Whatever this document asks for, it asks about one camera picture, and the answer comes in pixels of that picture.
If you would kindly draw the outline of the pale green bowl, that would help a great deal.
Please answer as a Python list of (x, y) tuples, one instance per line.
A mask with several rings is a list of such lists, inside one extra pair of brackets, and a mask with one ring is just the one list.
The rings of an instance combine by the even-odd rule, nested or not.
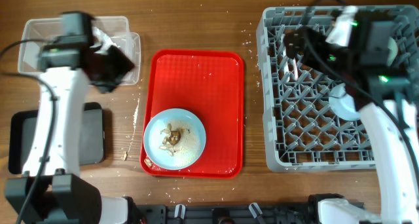
[(388, 41), (388, 49), (390, 50), (389, 59), (394, 59), (399, 52), (397, 43), (394, 38), (390, 37)]

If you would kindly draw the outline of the white napkin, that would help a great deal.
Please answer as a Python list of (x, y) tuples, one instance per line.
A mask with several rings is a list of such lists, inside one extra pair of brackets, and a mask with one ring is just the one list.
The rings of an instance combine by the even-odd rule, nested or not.
[(105, 54), (112, 48), (120, 48), (114, 41), (111, 40), (110, 36), (104, 31), (97, 27), (92, 28), (92, 34), (94, 37), (94, 45), (90, 49), (95, 54)]

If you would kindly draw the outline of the light blue bowl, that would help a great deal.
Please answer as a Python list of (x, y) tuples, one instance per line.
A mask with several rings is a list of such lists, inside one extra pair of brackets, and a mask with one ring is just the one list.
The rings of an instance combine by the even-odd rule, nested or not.
[(361, 118), (355, 109), (354, 99), (346, 92), (344, 83), (332, 88), (329, 94), (329, 105), (333, 113), (345, 121), (357, 121)]

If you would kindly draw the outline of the white plastic spoon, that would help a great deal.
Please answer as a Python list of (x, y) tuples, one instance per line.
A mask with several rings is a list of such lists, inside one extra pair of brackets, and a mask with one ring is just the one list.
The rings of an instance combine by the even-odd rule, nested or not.
[(298, 73), (297, 61), (295, 58), (293, 58), (292, 64), (293, 64), (293, 78), (295, 81), (297, 81), (299, 78), (299, 73)]

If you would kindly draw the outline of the light blue plate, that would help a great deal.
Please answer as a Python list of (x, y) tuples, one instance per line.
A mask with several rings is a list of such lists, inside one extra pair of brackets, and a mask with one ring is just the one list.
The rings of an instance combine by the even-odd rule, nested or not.
[(167, 109), (156, 114), (145, 127), (145, 158), (165, 170), (181, 170), (196, 163), (206, 148), (206, 129), (186, 109)]

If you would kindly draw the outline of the food scraps and rice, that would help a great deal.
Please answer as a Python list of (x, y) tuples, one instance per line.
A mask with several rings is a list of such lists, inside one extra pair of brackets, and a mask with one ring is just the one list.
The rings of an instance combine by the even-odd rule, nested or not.
[(198, 159), (201, 152), (196, 128), (187, 121), (171, 120), (160, 131), (163, 139), (158, 148), (173, 159), (173, 166), (184, 167)]

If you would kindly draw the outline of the white plastic fork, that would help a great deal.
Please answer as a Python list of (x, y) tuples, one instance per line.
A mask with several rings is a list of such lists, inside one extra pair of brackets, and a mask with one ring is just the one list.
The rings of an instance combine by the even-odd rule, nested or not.
[(283, 73), (284, 73), (284, 82), (288, 83), (289, 82), (289, 65), (288, 65), (288, 57), (286, 54), (283, 55), (283, 61), (284, 61), (284, 65), (283, 65)]

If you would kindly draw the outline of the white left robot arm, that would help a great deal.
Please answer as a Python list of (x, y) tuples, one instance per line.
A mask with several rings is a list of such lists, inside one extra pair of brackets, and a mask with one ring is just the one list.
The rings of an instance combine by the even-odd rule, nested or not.
[(41, 97), (29, 156), (19, 178), (7, 180), (5, 198), (18, 223), (144, 223), (131, 197), (110, 198), (80, 177), (79, 142), (90, 86), (114, 91), (134, 63), (93, 32), (94, 18), (63, 12), (62, 34), (43, 40)]

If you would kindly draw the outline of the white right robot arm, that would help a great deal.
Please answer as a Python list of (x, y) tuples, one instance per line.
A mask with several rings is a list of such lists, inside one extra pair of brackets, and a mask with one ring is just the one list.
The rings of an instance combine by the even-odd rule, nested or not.
[(360, 114), (378, 175), (381, 211), (372, 214), (343, 198), (317, 203), (320, 223), (417, 223), (418, 134), (412, 84), (392, 67), (398, 49), (394, 19), (382, 12), (345, 6), (328, 35), (309, 27), (285, 36), (287, 55), (302, 53), (305, 65), (341, 80)]

